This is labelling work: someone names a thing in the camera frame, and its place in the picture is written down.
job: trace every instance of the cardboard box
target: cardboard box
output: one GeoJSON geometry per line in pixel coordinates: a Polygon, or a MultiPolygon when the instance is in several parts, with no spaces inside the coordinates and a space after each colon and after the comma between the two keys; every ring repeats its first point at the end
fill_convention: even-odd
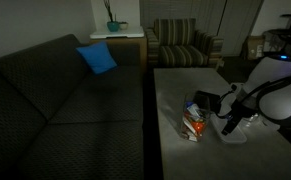
{"type": "Polygon", "coordinates": [[[256,60],[263,57],[264,42],[265,36],[248,36],[243,44],[243,58],[248,60],[256,60]]]}

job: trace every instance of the side table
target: side table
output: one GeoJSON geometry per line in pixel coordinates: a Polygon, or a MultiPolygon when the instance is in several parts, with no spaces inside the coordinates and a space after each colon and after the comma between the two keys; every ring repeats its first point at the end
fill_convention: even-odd
{"type": "Polygon", "coordinates": [[[147,70],[147,38],[144,35],[143,28],[129,27],[126,30],[119,30],[117,32],[110,32],[107,29],[95,31],[90,35],[90,43],[94,44],[99,41],[106,41],[110,44],[129,44],[137,43],[140,48],[140,61],[142,73],[147,70]]]}

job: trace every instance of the vase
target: vase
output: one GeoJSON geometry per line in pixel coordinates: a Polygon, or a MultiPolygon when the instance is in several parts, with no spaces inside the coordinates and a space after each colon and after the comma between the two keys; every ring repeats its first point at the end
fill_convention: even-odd
{"type": "Polygon", "coordinates": [[[119,29],[119,23],[117,21],[107,22],[107,28],[110,32],[116,32],[119,29]]]}

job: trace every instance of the couch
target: couch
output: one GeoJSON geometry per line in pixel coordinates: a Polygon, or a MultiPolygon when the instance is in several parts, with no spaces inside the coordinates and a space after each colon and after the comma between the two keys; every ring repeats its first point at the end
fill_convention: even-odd
{"type": "Polygon", "coordinates": [[[0,179],[143,179],[139,46],[95,74],[73,34],[0,58],[0,179]]]}
{"type": "Polygon", "coordinates": [[[215,67],[223,39],[196,29],[195,18],[156,19],[147,28],[148,67],[215,67]]]}

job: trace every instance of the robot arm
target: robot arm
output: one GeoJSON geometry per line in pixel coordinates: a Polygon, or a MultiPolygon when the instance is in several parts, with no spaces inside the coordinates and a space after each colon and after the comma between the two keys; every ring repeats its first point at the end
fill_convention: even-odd
{"type": "Polygon", "coordinates": [[[279,125],[291,125],[291,58],[269,56],[263,58],[250,74],[231,111],[222,118],[227,124],[223,135],[231,133],[243,117],[256,112],[279,125]]]}

